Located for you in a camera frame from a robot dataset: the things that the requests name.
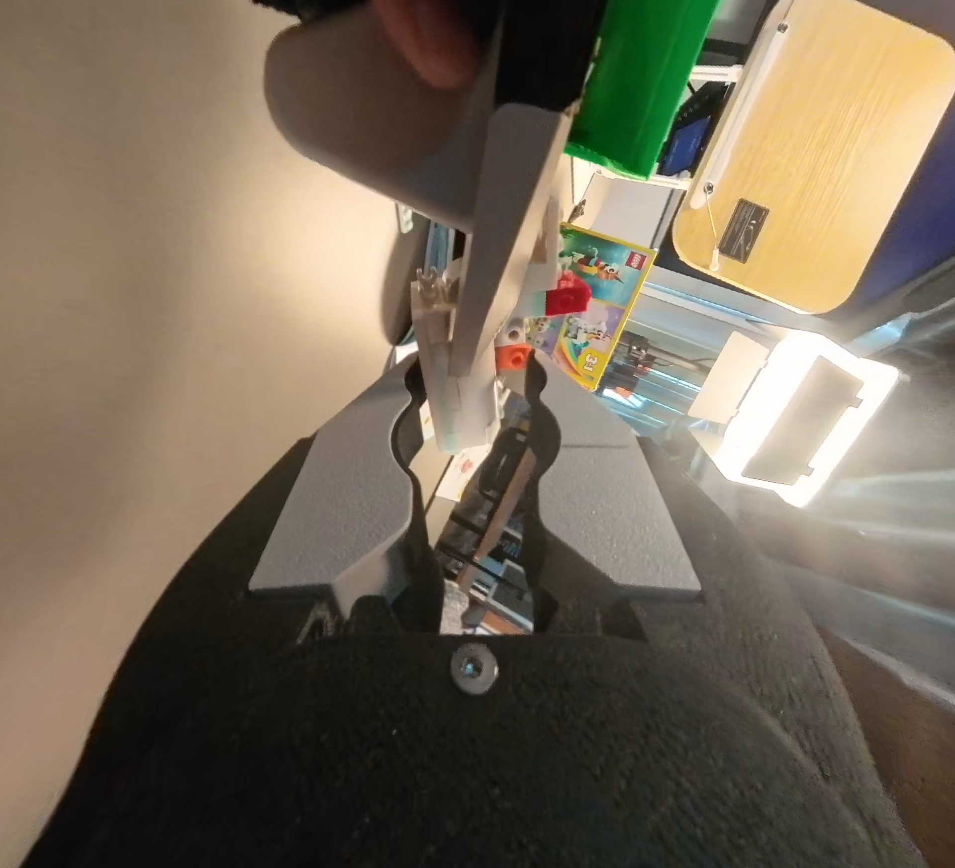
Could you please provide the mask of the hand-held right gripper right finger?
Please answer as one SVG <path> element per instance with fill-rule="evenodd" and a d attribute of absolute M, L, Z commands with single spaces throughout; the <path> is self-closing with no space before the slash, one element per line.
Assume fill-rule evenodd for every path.
<path fill-rule="evenodd" d="M 638 605 L 701 605 L 638 433 L 547 357 L 532 357 L 526 397 L 535 464 L 524 549 L 536 625 L 573 610 L 615 621 Z"/>

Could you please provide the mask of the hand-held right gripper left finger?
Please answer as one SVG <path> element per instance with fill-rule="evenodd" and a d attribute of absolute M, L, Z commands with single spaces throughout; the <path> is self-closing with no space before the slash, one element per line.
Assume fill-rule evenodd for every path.
<path fill-rule="evenodd" d="M 412 469 L 424 445 L 416 354 L 315 433 L 250 578 L 259 595 L 315 594 L 341 620 L 382 598 L 403 627 L 437 632 L 444 579 Z"/>

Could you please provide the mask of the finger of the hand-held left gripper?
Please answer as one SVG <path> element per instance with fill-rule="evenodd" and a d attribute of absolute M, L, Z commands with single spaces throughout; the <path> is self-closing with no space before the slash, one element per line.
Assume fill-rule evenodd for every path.
<path fill-rule="evenodd" d="M 454 377 L 471 373 L 518 303 L 572 116 L 522 103 L 488 125 L 454 325 Z"/>

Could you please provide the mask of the green plastic bin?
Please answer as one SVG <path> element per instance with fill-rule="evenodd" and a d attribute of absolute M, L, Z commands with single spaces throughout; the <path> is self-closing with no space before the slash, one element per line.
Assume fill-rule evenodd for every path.
<path fill-rule="evenodd" d="M 720 0 L 608 0 L 566 153 L 651 176 Z"/>

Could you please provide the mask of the white red lego build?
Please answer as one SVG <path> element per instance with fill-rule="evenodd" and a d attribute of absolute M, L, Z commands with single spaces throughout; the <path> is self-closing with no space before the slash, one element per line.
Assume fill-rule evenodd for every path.
<path fill-rule="evenodd" d="M 454 376 L 450 369 L 452 339 L 458 332 L 462 260 L 447 270 L 419 268 L 410 285 L 414 339 L 432 434 L 438 450 L 449 456 L 477 447 L 490 447 L 499 431 L 501 404 L 498 381 L 522 373 L 531 356 L 526 323 L 586 309 L 588 285 L 561 258 L 562 209 L 550 197 L 543 212 L 521 288 L 512 310 L 491 326 L 470 372 Z"/>

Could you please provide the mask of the instruction booklet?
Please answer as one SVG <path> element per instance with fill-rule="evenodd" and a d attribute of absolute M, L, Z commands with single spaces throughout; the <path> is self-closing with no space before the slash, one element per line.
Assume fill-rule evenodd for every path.
<path fill-rule="evenodd" d="M 460 453 L 452 456 L 436 487 L 435 496 L 457 504 L 491 449 L 491 445 L 483 444 L 465 448 Z"/>

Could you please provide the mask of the colourful lego box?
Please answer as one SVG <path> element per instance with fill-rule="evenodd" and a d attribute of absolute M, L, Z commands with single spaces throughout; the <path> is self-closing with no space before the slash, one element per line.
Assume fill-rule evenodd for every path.
<path fill-rule="evenodd" d="M 529 300 L 526 342 L 594 392 L 658 253 L 567 223 L 559 234 L 557 286 Z"/>

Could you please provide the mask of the person's left hand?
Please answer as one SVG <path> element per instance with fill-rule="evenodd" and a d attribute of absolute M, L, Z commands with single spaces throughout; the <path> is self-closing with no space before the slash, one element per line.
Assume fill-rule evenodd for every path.
<path fill-rule="evenodd" d="M 369 0 L 383 30 L 428 87 L 468 87 L 478 73 L 481 45 L 454 0 Z"/>

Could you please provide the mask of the LED light panel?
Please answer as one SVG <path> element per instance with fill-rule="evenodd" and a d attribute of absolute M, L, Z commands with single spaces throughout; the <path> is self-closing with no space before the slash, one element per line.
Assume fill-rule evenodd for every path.
<path fill-rule="evenodd" d="M 816 333 L 782 329 L 770 345 L 734 332 L 688 409 L 689 432 L 723 478 L 803 508 L 900 381 Z"/>

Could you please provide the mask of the wooden board on white stand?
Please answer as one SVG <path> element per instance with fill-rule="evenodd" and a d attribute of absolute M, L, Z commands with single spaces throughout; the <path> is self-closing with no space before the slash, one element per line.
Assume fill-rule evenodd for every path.
<path fill-rule="evenodd" d="M 833 311 L 953 89 L 946 40 L 857 0 L 780 0 L 675 216 L 675 253 L 797 313 Z"/>

